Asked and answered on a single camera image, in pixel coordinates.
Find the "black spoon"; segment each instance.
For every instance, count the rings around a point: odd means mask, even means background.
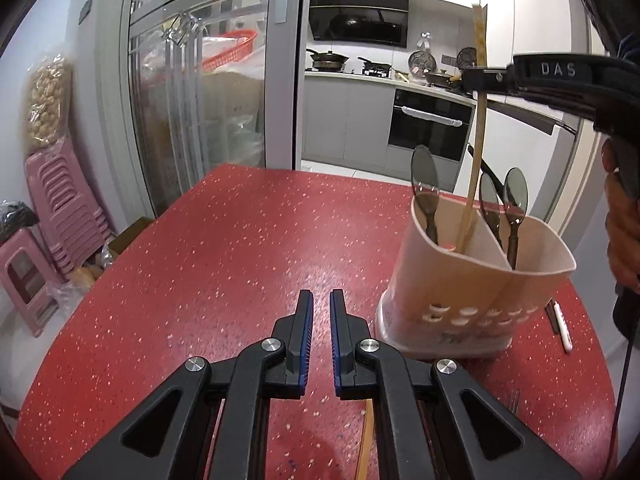
[[[416,146],[414,154],[411,156],[411,182],[415,201],[427,218],[427,236],[437,245],[438,230],[435,215],[440,199],[438,170],[436,170],[431,152],[423,144]]]
[[[484,221],[491,229],[495,239],[498,240],[500,247],[502,247],[502,241],[500,240],[500,199],[498,199],[494,181],[487,173],[482,173],[480,177],[480,209]]]
[[[518,256],[518,227],[522,224],[527,214],[527,202],[529,201],[529,191],[527,189],[527,179],[519,168],[511,168],[504,179],[504,214],[511,225],[509,234],[509,245],[507,248],[507,260],[511,268],[516,268]]]

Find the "sliding glass door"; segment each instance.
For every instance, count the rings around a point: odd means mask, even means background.
[[[300,0],[132,0],[129,89],[162,214],[220,164],[295,164]]]

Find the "pot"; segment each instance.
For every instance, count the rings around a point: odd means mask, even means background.
[[[344,69],[344,63],[349,59],[346,56],[334,54],[331,50],[316,52],[308,48],[306,51],[311,53],[311,59],[314,62],[313,68],[323,72],[341,72]]]
[[[431,83],[433,85],[442,86],[443,88],[450,88],[451,76],[447,73],[436,73],[436,72],[426,72],[424,74],[424,78],[427,80],[427,83]]]

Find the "oven handle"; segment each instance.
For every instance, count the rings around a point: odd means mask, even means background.
[[[459,119],[449,119],[448,117],[430,114],[428,112],[423,112],[422,110],[416,110],[415,108],[409,108],[408,106],[394,105],[394,109],[402,110],[403,114],[406,114],[409,117],[415,117],[416,119],[422,119],[423,121],[432,121],[434,123],[444,124],[445,126],[453,126],[454,128],[462,126],[462,121]]]

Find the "utensil holder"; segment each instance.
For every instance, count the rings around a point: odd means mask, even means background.
[[[514,330],[544,308],[575,270],[571,251],[544,222],[526,217],[518,230],[518,261],[506,255],[474,209],[466,254],[453,252],[465,204],[440,197],[440,246],[425,233],[426,218],[412,200],[394,272],[376,311],[380,340],[419,359],[480,357],[511,345]],[[506,244],[510,227],[500,219]]]

